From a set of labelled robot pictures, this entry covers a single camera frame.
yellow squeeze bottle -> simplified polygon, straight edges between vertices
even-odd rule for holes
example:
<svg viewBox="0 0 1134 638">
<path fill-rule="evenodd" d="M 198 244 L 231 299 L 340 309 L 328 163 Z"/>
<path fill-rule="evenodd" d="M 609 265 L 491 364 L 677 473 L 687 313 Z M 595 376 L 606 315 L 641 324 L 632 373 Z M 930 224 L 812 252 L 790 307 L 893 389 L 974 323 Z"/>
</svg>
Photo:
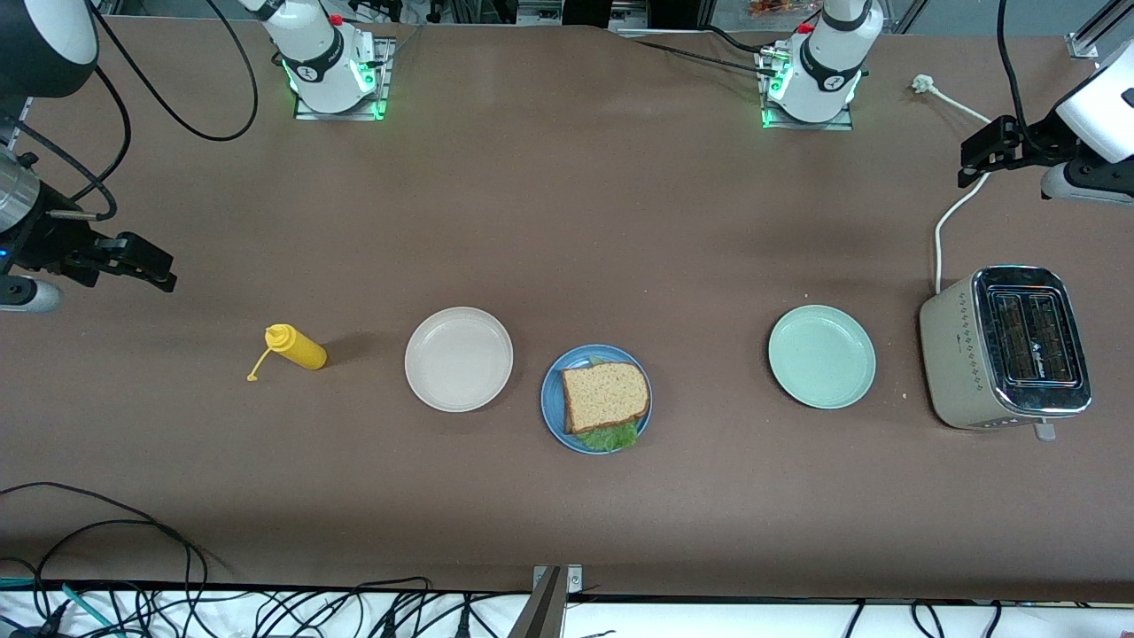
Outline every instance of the yellow squeeze bottle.
<svg viewBox="0 0 1134 638">
<path fill-rule="evenodd" d="M 260 356 L 260 361 L 256 361 L 255 368 L 248 375 L 249 382 L 256 381 L 256 371 L 271 352 L 278 352 L 291 360 L 293 364 L 308 371 L 318 371 L 327 364 L 327 351 L 323 350 L 323 347 L 311 341 L 288 324 L 276 324 L 264 331 L 264 343 L 268 344 L 268 350 Z"/>
</svg>

whole wheat bread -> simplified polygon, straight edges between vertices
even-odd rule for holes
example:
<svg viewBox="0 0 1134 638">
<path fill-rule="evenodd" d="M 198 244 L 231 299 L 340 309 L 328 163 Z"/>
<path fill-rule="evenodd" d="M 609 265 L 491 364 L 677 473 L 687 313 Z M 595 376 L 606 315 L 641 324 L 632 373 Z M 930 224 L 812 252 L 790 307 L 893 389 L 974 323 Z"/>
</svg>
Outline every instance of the whole wheat bread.
<svg viewBox="0 0 1134 638">
<path fill-rule="evenodd" d="M 562 372 L 567 434 L 641 419 L 650 410 L 645 375 L 633 364 L 600 364 Z"/>
</svg>

lettuce leaf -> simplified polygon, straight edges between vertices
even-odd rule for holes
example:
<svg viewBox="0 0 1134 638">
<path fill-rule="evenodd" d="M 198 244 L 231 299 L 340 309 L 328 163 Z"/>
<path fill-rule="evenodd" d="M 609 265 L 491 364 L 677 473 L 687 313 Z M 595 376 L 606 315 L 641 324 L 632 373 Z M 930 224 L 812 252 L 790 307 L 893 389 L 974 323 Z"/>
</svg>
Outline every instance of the lettuce leaf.
<svg viewBox="0 0 1134 638">
<path fill-rule="evenodd" d="M 640 419 L 634 419 L 619 426 L 594 428 L 593 431 L 575 435 L 575 439 L 595 452 L 613 452 L 637 443 L 638 422 Z"/>
</svg>

brown tablecloth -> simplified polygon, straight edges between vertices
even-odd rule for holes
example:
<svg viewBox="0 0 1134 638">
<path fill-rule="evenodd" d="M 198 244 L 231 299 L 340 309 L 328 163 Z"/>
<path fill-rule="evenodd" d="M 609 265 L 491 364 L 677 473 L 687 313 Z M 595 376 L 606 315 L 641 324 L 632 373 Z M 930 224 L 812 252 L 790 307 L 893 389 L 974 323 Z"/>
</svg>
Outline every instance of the brown tablecloth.
<svg viewBox="0 0 1134 638">
<path fill-rule="evenodd" d="M 189 121 L 243 121 L 247 79 L 218 23 L 115 24 Z M 425 27 L 386 121 L 297 122 L 266 34 L 238 31 L 262 103 L 223 144 L 178 128 L 103 48 L 135 129 L 102 229 L 171 252 L 180 282 L 64 281 L 59 312 L 0 315 L 3 484 L 149 510 L 232 582 L 508 589 L 572 562 L 598 593 L 1134 596 L 1134 214 L 1041 201 L 1041 169 L 992 177 L 946 228 L 946 278 L 1002 262 L 1063 275 L 1094 405 L 1053 445 L 930 409 L 916 313 L 979 124 L 907 86 L 929 73 L 1008 112 L 990 39 L 880 39 L 855 130 L 810 133 L 762 129 L 751 76 L 582 27 Z M 745 61 L 710 35 L 662 41 Z M 1090 71 L 1058 39 L 1013 51 L 1033 119 Z M 29 121 L 92 167 L 120 135 L 95 80 Z M 81 185 L 40 154 L 50 182 Z M 804 408 L 770 374 L 773 323 L 807 303 L 873 340 L 877 380 L 848 409 Z M 452 305 L 500 317 L 516 352 L 501 395 L 467 415 L 425 407 L 403 372 L 414 327 Z M 333 364 L 272 358 L 246 383 L 272 323 Z M 607 458 L 562 448 L 539 408 L 548 366 L 594 342 L 637 357 L 654 391 L 645 436 Z M 0 546 L 34 558 L 112 516 L 5 499 Z M 180 561 L 153 533 L 108 529 L 45 576 L 177 580 Z"/>
</svg>

silver toaster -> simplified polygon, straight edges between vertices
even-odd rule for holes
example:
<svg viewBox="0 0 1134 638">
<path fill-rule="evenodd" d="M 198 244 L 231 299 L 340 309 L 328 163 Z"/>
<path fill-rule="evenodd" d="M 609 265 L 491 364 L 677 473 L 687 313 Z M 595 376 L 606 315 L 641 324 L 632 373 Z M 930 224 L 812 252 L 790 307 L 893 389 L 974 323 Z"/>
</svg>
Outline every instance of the silver toaster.
<svg viewBox="0 0 1134 638">
<path fill-rule="evenodd" d="M 955 428 L 1036 425 L 1091 405 L 1067 290 L 1031 265 L 982 267 L 925 301 L 922 354 L 933 410 Z"/>
</svg>

